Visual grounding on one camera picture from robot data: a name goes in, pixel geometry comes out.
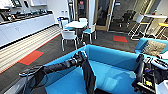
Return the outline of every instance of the red carpet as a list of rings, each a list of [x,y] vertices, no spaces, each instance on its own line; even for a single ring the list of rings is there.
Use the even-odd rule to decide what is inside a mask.
[[[113,41],[127,42],[127,39],[123,36],[113,36]]]
[[[25,64],[25,65],[30,65],[33,61],[35,61],[37,58],[39,58],[44,52],[40,51],[33,51],[21,60],[19,60],[19,63]]]

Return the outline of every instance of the chair leg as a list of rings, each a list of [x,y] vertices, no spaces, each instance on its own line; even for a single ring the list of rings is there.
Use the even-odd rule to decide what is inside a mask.
[[[149,26],[149,24],[147,24],[147,26],[146,26],[146,28],[145,28],[145,32],[144,32],[144,34],[143,34],[143,37],[145,37],[145,34],[146,34],[146,31],[147,31],[147,28],[148,28],[148,26]]]
[[[76,39],[77,39],[77,43],[79,44],[79,38],[78,38],[78,37],[76,37]]]
[[[90,44],[92,44],[92,35],[91,34],[89,35],[90,35]]]
[[[96,31],[95,31],[95,39],[96,39]]]
[[[64,39],[62,39],[62,51],[64,51]]]
[[[135,36],[135,33],[138,31],[140,27],[140,24],[138,25],[137,29],[135,30],[135,32],[133,32],[133,35],[131,36],[131,40],[139,40],[139,39],[133,39],[133,37]]]
[[[75,48],[76,48],[76,50],[77,50],[76,40],[74,39],[74,41],[75,41]]]
[[[131,33],[133,32],[133,29],[135,28],[137,23],[134,24],[134,26],[132,27],[132,29],[130,30],[130,32],[128,33],[128,36],[132,36]]]
[[[165,29],[166,27],[163,27],[162,30],[160,30],[159,34],[156,35],[155,39],[163,32],[163,30]]]
[[[82,39],[81,39],[81,41],[83,41],[83,34],[84,34],[84,33],[82,33]]]

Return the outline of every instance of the door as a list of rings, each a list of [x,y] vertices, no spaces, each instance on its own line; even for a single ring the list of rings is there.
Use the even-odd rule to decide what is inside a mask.
[[[75,20],[88,19],[89,0],[75,0]]]
[[[96,30],[108,31],[115,0],[96,0],[94,23]]]

